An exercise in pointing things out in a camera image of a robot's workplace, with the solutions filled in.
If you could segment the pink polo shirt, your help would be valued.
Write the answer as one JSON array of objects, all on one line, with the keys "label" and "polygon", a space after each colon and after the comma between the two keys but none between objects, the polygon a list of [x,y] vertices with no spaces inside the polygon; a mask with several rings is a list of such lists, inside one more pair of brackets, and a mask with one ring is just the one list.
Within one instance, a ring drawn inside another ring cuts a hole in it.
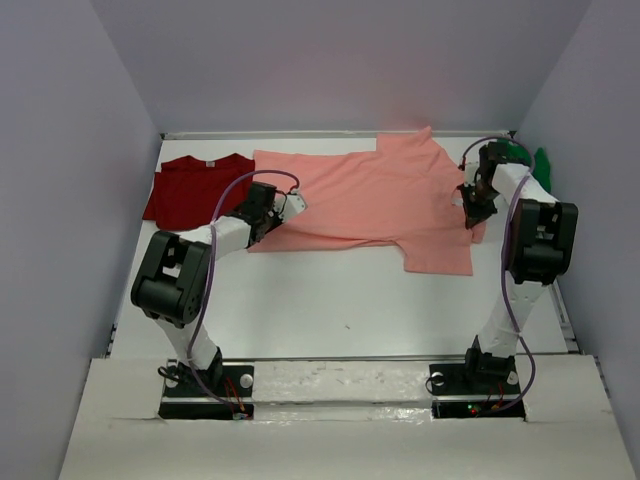
[{"label": "pink polo shirt", "polygon": [[471,247],[483,227],[467,229],[463,174],[425,128],[380,134],[373,151],[343,155],[257,150],[261,179],[284,190],[296,175],[308,207],[275,229],[254,253],[396,246],[412,273],[470,276]]}]

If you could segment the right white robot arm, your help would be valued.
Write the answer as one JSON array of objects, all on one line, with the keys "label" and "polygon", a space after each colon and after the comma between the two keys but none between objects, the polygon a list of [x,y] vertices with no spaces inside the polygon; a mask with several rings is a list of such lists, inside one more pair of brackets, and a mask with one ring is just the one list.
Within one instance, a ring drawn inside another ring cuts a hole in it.
[{"label": "right white robot arm", "polygon": [[462,157],[458,186],[465,227],[474,229],[497,213],[495,199],[507,205],[500,254],[500,294],[460,368],[462,384],[482,392],[515,371],[517,346],[537,300],[569,268],[579,211],[548,193],[534,177],[535,158],[516,157],[515,141],[489,136],[471,144],[478,160]]}]

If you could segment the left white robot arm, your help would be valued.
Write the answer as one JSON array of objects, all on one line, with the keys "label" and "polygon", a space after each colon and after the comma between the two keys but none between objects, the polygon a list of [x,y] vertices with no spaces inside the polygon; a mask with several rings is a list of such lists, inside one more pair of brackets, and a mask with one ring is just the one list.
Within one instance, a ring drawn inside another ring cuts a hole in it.
[{"label": "left white robot arm", "polygon": [[217,212],[210,225],[175,234],[155,232],[131,288],[131,302],[168,338],[177,364],[159,369],[174,384],[215,392],[223,375],[220,348],[200,316],[212,287],[211,269],[222,257],[246,250],[306,209],[296,190],[253,182],[247,197],[230,212]]}]

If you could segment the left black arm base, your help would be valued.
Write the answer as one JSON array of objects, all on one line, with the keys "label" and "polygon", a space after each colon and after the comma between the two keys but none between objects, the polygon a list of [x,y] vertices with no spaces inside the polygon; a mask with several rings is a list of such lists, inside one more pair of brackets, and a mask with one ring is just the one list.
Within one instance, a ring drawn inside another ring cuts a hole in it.
[{"label": "left black arm base", "polygon": [[222,376],[205,392],[192,371],[177,361],[157,369],[163,379],[159,416],[165,420],[251,420],[254,416],[254,365],[225,363]]}]

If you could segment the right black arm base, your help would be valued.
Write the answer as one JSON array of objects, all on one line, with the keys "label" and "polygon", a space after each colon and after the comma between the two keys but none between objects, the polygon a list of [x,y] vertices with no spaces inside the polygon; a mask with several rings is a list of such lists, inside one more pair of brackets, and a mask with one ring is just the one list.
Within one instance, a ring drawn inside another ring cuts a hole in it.
[{"label": "right black arm base", "polygon": [[485,353],[478,344],[463,361],[431,364],[425,388],[436,419],[526,417],[515,358]]}]

